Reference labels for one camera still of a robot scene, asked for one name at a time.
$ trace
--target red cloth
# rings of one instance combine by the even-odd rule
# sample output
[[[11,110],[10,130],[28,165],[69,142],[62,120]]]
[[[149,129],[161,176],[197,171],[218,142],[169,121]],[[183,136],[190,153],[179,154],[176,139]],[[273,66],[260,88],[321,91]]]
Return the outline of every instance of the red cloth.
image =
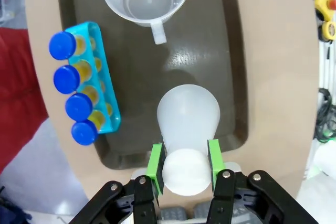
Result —
[[[0,28],[0,173],[47,117],[28,31]]]

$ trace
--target green pad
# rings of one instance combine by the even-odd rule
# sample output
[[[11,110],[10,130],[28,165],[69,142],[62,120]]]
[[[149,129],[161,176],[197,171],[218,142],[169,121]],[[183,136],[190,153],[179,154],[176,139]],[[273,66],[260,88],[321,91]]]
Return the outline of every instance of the green pad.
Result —
[[[146,175],[149,176],[156,186],[158,194],[163,194],[162,169],[166,159],[163,144],[154,144],[151,157],[149,158]]]
[[[215,190],[217,174],[225,169],[218,139],[208,140],[208,158],[212,170],[212,190]]]

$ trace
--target blue cap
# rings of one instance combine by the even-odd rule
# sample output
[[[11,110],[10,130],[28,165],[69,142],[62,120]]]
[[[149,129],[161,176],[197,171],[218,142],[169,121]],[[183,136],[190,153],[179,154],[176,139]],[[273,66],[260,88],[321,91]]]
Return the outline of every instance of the blue cap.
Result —
[[[81,122],[92,113],[93,104],[86,94],[77,93],[68,99],[65,104],[65,110],[71,119]]]
[[[89,120],[75,123],[72,126],[71,133],[73,139],[80,145],[90,145],[98,136],[96,126]]]
[[[62,66],[55,71],[54,85],[62,94],[74,92],[80,84],[80,75],[71,65]]]
[[[49,52],[56,60],[66,60],[76,51],[75,37],[67,31],[61,31],[53,35],[49,42]]]

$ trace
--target gray tray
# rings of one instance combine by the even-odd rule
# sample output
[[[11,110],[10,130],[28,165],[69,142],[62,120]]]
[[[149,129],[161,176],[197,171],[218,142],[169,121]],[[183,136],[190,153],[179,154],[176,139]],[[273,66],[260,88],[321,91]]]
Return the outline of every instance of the gray tray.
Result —
[[[196,84],[217,99],[216,133],[222,151],[247,139],[247,85],[237,0],[186,0],[164,24],[167,43],[155,45],[150,28],[115,14],[104,0],[59,0],[63,28],[98,23],[121,112],[116,133],[95,143],[111,169],[146,166],[162,141],[156,119],[161,97],[171,88]]]

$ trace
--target bolt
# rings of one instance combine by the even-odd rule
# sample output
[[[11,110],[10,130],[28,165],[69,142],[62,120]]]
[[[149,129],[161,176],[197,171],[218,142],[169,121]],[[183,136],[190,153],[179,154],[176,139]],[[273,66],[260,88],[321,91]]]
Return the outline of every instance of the bolt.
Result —
[[[139,180],[140,184],[143,185],[146,182],[146,179],[144,177],[140,178]]]
[[[223,172],[222,176],[224,178],[229,178],[231,176],[231,174],[228,171],[225,171],[225,172]]]
[[[259,180],[261,180],[261,176],[259,175],[259,174],[255,174],[255,175],[253,175],[253,179],[255,180],[255,181],[259,181]]]
[[[118,188],[118,185],[117,185],[117,184],[113,184],[113,185],[111,186],[111,190],[112,190],[112,191],[115,191],[117,188]]]

